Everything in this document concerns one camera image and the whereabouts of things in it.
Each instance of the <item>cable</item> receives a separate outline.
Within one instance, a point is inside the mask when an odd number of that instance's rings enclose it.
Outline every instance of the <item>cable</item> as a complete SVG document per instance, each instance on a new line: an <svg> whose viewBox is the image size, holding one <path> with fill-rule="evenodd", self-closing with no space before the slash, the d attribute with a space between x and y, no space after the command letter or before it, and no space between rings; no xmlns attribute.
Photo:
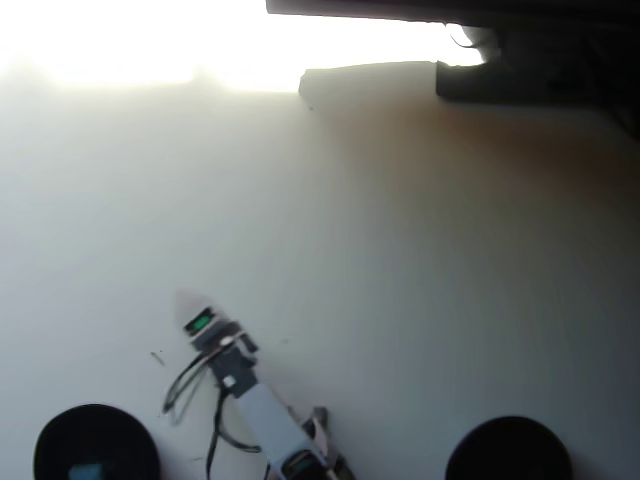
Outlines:
<svg viewBox="0 0 640 480"><path fill-rule="evenodd" d="M173 381L169 390L167 391L167 395L165 396L164 403L162 405L163 413L168 413L171 411L180 396L184 393L184 391L193 383L193 381L198 378L200 373L207 367L207 361L212 357L213 354L205 355L198 354L187 367L180 372L180 374ZM187 379L183 382L182 379L189 373ZM215 456L216 448L218 446L218 439L222 437L224 441L226 441L232 447L241 450L247 453L260 453L262 449L258 445L247 445L239 440L236 440L225 428L222 422L222 411L224 407L224 402L229 396L229 390L224 386L218 385L220 388L220 393L218 394L218 400L216 402L216 410L213 416L213 434L211 436L211 442L209 444L209 451L207 452L207 480L211 480L211 465L213 464L213 457Z"/></svg>
<svg viewBox="0 0 640 480"><path fill-rule="evenodd" d="M164 403L162 404L162 413L165 413L165 414L168 413L169 410L171 410L175 406L176 402L178 401L178 398L180 398L180 395L182 395L182 393L184 393L186 388L195 380L198 374L206 366L206 363L202 363L202 365L198 366L196 371L191 374L191 376L187 379L184 385L179 387L180 381L187 373L189 373L191 369L196 367L196 365L202 362L205 358L206 357L204 354L202 353L198 354L196 358L194 358L191 361L191 363L187 365L187 368L185 368L182 372L180 372L180 374L176 377L176 379L173 381L173 383L169 387L169 390L167 391L167 395L164 398Z"/></svg>
<svg viewBox="0 0 640 480"><path fill-rule="evenodd" d="M247 445L246 443L243 443L243 442L241 442L239 440L236 440L229 433L229 431L225 428L224 422L222 421L222 415L220 416L220 425L218 425L218 428L220 430L220 438L222 438L225 442L227 442L233 448L236 448L236 449L241 450L241 451L246 452L246 453L260 453L260 452L262 452L262 449L260 448L259 445Z"/></svg>
<svg viewBox="0 0 640 480"><path fill-rule="evenodd" d="M213 434L211 435L211 443L209 443L209 451L207 452L207 480L211 480L211 465L213 465L213 457L216 454L218 446L218 437L220 435L220 422L222 421L222 405L229 396L229 390L220 387L218 401L216 402L216 411L213 415Z"/></svg>

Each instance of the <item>bright light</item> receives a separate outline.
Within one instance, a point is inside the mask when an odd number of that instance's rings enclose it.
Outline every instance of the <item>bright light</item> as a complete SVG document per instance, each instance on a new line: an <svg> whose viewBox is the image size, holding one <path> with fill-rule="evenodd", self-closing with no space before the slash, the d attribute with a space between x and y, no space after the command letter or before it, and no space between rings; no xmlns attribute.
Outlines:
<svg viewBox="0 0 640 480"><path fill-rule="evenodd" d="M271 91L296 91L310 68L482 63L442 24L268 15L264 0L5 1L0 68L16 56L72 85L186 82L204 67L230 88Z"/></svg>

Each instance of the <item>dark object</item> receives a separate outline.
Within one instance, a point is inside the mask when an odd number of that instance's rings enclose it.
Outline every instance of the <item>dark object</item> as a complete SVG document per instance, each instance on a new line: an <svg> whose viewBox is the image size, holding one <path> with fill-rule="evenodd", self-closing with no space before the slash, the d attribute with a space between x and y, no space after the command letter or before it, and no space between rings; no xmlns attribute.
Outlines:
<svg viewBox="0 0 640 480"><path fill-rule="evenodd" d="M438 63L453 101L589 106L640 138L640 1L266 0L269 13L457 23L485 60Z"/></svg>
<svg viewBox="0 0 640 480"><path fill-rule="evenodd" d="M144 426L106 405L83 405L51 420L36 443L35 480L68 480L79 465L101 465L105 480L159 480L160 460Z"/></svg>
<svg viewBox="0 0 640 480"><path fill-rule="evenodd" d="M446 480L571 480L571 460L551 430L524 417L483 423L460 442Z"/></svg>
<svg viewBox="0 0 640 480"><path fill-rule="evenodd" d="M387 18L487 28L633 29L634 0L266 0L269 13Z"/></svg>
<svg viewBox="0 0 640 480"><path fill-rule="evenodd" d="M282 466L282 473L290 480L326 480L326 469L316 456L307 451L296 453Z"/></svg>

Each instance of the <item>white surface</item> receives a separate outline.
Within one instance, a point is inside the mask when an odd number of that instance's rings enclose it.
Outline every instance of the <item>white surface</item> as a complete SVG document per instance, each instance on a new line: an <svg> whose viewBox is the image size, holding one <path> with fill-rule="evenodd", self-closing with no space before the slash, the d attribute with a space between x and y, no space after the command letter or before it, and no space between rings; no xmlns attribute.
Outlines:
<svg viewBox="0 0 640 480"><path fill-rule="evenodd" d="M433 71L311 72L302 96L4 79L0 477L103 402L166 478L203 478L211 382L181 426L159 418L193 355L171 304L189 287L284 399L329 408L362 480L441 479L508 414L553 429L578 478L638 478L638 146L589 112L444 104ZM223 446L214 478L262 468Z"/></svg>

